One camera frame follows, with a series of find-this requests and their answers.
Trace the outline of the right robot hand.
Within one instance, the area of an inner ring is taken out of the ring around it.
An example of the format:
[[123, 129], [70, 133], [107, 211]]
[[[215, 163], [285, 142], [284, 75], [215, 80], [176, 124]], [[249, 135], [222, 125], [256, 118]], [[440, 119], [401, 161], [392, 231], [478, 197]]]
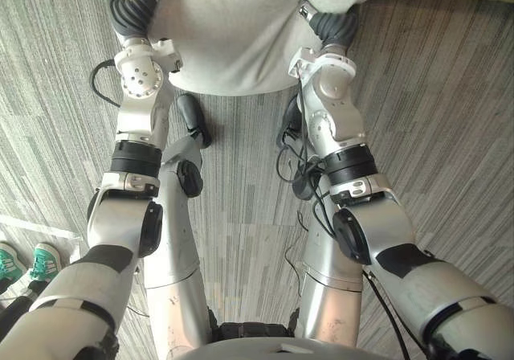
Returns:
[[344, 13], [319, 12], [308, 0], [300, 0], [299, 14], [308, 23], [324, 47], [337, 45], [350, 48], [359, 27], [360, 5], [352, 5]]

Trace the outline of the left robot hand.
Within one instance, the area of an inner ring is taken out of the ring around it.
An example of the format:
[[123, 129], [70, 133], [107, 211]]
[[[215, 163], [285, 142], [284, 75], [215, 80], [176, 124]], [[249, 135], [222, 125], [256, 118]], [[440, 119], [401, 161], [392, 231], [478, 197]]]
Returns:
[[123, 44], [129, 39], [147, 39], [160, 0], [105, 0], [109, 21]]

